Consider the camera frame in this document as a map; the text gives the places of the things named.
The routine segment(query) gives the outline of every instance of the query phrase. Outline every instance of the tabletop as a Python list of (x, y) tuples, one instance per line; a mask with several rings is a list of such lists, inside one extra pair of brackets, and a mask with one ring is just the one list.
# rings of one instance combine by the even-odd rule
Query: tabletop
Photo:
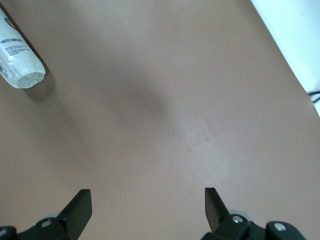
[(199, 240), (215, 187), (319, 237), (320, 119), (249, 0), (1, 3), (47, 75), (0, 81), (0, 226), (89, 188), (81, 240)]

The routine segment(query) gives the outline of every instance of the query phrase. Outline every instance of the metal screw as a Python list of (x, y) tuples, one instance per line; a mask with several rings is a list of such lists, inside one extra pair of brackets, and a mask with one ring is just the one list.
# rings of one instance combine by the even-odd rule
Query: metal screw
[(285, 232), (285, 231), (287, 231), (287, 228), (285, 227), (285, 225), (283, 225), (283, 224), (280, 223), (280, 222), (276, 222), (276, 223), (274, 224), (274, 227), (275, 227), (275, 229), (277, 229), (279, 232)]
[(0, 231), (0, 237), (4, 236), (7, 234), (7, 230), (5, 228), (3, 228), (1, 231)]
[(235, 216), (233, 216), (232, 217), (232, 220), (236, 223), (236, 224), (240, 224), (240, 223), (242, 223), (244, 220), (240, 217), (240, 216), (238, 216), (238, 215), (235, 215)]
[(51, 224), (51, 220), (48, 219), (47, 221), (44, 221), (43, 223), (41, 223), (41, 227), (45, 228), (48, 227)]

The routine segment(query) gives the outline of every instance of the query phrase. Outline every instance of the plastic bottle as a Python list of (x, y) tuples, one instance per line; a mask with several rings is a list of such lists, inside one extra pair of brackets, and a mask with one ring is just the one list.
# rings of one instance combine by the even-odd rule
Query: plastic bottle
[(31, 88), (41, 82), (46, 70), (0, 9), (0, 74), (16, 89)]

